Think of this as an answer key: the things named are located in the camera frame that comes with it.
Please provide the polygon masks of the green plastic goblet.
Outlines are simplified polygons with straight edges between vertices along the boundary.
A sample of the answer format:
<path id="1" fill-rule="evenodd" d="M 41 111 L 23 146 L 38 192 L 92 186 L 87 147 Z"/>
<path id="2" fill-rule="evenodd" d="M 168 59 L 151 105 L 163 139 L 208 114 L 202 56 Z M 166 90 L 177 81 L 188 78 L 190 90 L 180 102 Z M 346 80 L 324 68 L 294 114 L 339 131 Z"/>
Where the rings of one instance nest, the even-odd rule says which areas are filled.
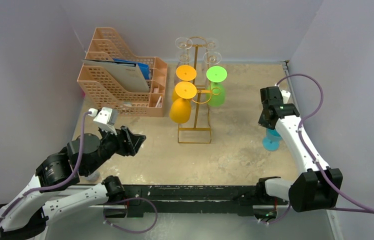
<path id="1" fill-rule="evenodd" d="M 222 66 L 212 66 L 206 71 L 206 77 L 210 82 L 208 86 L 211 94 L 207 95 L 209 101 L 207 104 L 210 107 L 219 107 L 225 103 L 226 90 L 223 86 L 223 81 L 228 76 L 227 70 Z"/>

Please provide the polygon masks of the blue plastic goblet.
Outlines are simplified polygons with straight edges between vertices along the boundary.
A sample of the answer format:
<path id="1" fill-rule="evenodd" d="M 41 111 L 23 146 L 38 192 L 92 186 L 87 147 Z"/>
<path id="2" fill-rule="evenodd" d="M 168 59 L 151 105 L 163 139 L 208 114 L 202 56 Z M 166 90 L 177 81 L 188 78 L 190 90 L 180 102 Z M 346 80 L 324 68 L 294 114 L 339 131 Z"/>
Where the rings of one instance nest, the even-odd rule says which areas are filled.
<path id="1" fill-rule="evenodd" d="M 268 151 L 276 151 L 280 147 L 281 135 L 275 129 L 266 129 L 266 135 L 262 140 L 263 147 Z"/>

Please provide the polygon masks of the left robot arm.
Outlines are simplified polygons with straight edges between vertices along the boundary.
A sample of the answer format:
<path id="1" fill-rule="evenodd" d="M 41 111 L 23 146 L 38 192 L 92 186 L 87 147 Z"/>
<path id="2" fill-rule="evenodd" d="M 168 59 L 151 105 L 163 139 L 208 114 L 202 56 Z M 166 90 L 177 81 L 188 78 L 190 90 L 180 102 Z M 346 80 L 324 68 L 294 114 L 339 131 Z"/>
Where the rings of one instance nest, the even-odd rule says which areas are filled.
<path id="1" fill-rule="evenodd" d="M 27 240 L 66 215 L 93 205 L 117 205 L 126 197 L 117 176 L 108 176 L 88 189 L 54 200 L 80 177 L 92 175 L 113 155 L 135 156 L 146 140 L 122 126 L 116 133 L 99 130 L 100 137 L 82 133 L 59 152 L 49 155 L 27 186 L 9 203 L 0 204 L 0 240 Z"/>

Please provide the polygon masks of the yellow plastic goblet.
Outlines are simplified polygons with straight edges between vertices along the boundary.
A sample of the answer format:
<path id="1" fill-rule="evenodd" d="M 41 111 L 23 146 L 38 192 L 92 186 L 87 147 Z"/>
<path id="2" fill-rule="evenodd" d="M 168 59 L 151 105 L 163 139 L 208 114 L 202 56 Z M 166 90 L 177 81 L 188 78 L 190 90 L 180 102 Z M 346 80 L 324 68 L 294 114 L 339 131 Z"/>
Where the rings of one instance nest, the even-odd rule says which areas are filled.
<path id="1" fill-rule="evenodd" d="M 182 64 L 179 65 L 175 70 L 174 85 L 176 86 L 179 82 L 190 82 L 196 78 L 197 71 L 194 67 Z"/>
<path id="2" fill-rule="evenodd" d="M 179 82 L 173 91 L 170 119 L 177 124 L 189 121 L 192 111 L 191 100 L 196 96 L 197 88 L 188 81 Z"/>

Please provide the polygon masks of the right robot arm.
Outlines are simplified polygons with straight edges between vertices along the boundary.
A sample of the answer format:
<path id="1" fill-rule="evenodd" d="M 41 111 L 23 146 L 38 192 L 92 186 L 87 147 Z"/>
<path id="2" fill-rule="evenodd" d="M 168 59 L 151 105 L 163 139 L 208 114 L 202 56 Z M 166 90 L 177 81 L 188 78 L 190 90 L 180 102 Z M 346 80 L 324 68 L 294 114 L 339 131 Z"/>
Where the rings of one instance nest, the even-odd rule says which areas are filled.
<path id="1" fill-rule="evenodd" d="M 285 103 L 277 86 L 260 89 L 262 113 L 259 125 L 275 130 L 284 140 L 298 171 L 295 181 L 280 177 L 260 178 L 255 196 L 263 204 L 275 197 L 290 203 L 296 212 L 330 209 L 336 206 L 343 174 L 331 168 L 319 155 L 304 127 L 296 106 Z"/>

